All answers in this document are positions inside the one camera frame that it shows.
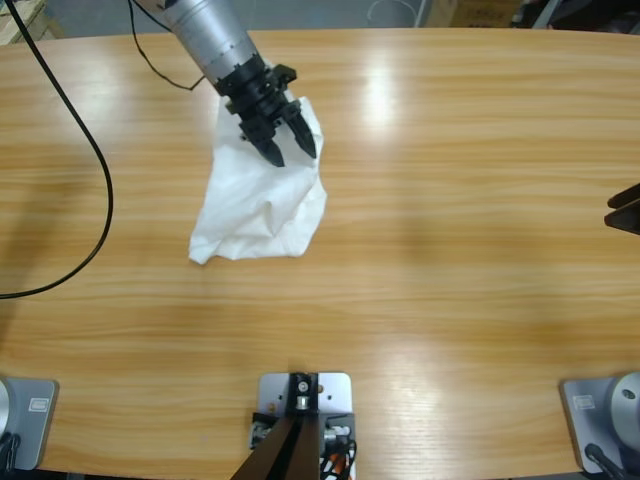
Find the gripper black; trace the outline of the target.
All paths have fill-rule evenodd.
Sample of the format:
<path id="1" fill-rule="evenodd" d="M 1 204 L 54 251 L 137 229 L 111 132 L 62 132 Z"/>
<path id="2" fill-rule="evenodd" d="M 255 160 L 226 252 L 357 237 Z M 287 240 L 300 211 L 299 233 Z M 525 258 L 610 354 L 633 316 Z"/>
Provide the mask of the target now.
<path id="1" fill-rule="evenodd" d="M 288 85 L 297 79 L 295 69 L 277 64 L 269 67 L 260 55 L 252 55 L 242 65 L 216 83 L 216 91 L 229 98 L 232 114 L 241 118 L 245 137 L 260 155 L 275 167 L 284 167 L 280 148 L 273 140 L 275 128 L 289 126 L 298 146 L 311 158 L 317 158 L 313 133 L 303 118 L 300 102 L 286 96 Z"/>

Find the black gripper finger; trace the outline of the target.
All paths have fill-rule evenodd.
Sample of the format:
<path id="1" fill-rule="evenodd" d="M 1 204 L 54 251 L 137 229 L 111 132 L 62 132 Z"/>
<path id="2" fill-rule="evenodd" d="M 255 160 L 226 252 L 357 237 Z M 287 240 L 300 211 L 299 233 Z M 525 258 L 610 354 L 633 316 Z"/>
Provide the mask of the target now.
<path id="1" fill-rule="evenodd" d="M 640 197 L 640 184 L 633 185 L 607 200 L 609 208 L 622 208 L 625 205 L 638 200 Z"/>
<path id="2" fill-rule="evenodd" d="M 606 226 L 640 235 L 640 212 L 638 205 L 625 206 L 608 213 L 604 217 Z"/>

